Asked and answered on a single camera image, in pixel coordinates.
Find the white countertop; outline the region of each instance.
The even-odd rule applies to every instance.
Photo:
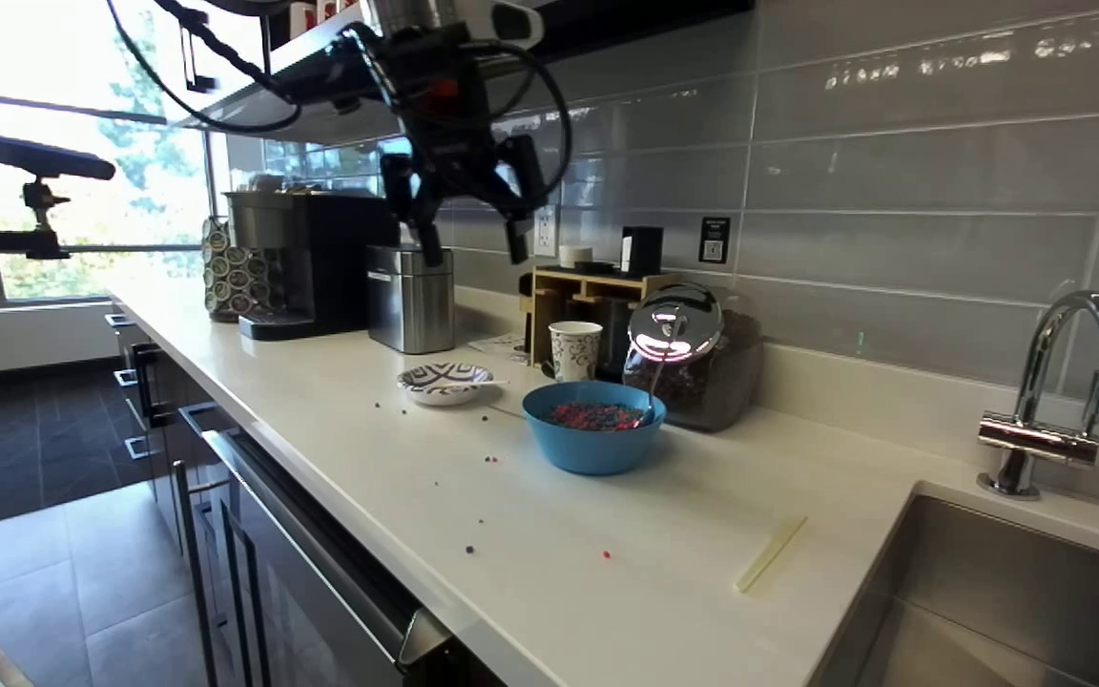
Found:
[[[809,419],[790,393],[722,436],[666,427],[649,468],[572,475],[520,417],[544,379],[492,338],[445,354],[392,354],[367,330],[257,343],[213,325],[198,289],[117,296],[507,683],[805,683],[917,489],[1099,546],[1099,503],[983,497],[978,465]],[[505,393],[406,399],[398,372],[440,359],[492,370]]]

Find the stainless steel sink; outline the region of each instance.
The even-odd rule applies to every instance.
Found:
[[[1099,554],[919,497],[811,683],[1099,683]]]

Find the coffee machine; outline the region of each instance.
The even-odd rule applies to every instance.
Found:
[[[369,195],[230,189],[233,249],[262,253],[267,309],[240,312],[248,338],[297,338],[369,325],[367,256],[398,245],[398,221]]]

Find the window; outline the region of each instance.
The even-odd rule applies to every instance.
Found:
[[[117,0],[132,43],[178,82],[161,53],[175,20]],[[0,253],[0,303],[104,296],[122,274],[198,274],[208,217],[205,137],[164,120],[164,95],[117,44],[108,0],[0,0],[0,134],[109,160],[113,180],[57,175],[49,209],[68,260]],[[0,162],[0,234],[34,228],[23,167]]]
[[[219,137],[226,185],[248,185],[252,175],[286,175],[319,189],[369,189],[380,195],[376,147],[269,141],[269,137]]]

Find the glass window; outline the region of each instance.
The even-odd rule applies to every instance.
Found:
[[[156,53],[147,34],[173,20],[132,0],[117,0],[117,11],[132,43]],[[147,115],[164,105],[161,90],[117,44],[104,0],[0,0],[0,95]]]
[[[0,105],[0,134],[96,153],[113,180],[57,175],[49,209],[62,245],[193,245],[208,212],[202,134],[122,119]],[[34,228],[23,167],[0,167],[0,228]]]
[[[208,0],[178,0],[192,11],[205,13],[205,26],[233,44],[248,64],[262,69],[262,24],[257,13],[233,13],[213,8]],[[193,99],[184,81],[208,76],[219,88],[248,82],[252,76],[236,71],[226,58],[219,58],[202,36],[184,36],[178,20],[169,11],[151,11],[151,20],[124,20],[131,36],[147,34],[151,64],[169,88]]]
[[[226,189],[243,185],[252,175],[289,175],[319,189],[369,189],[376,195],[376,147],[374,144],[314,144],[269,137],[219,137],[226,147]]]
[[[104,296],[113,282],[198,277],[202,253],[0,256],[6,300]]]

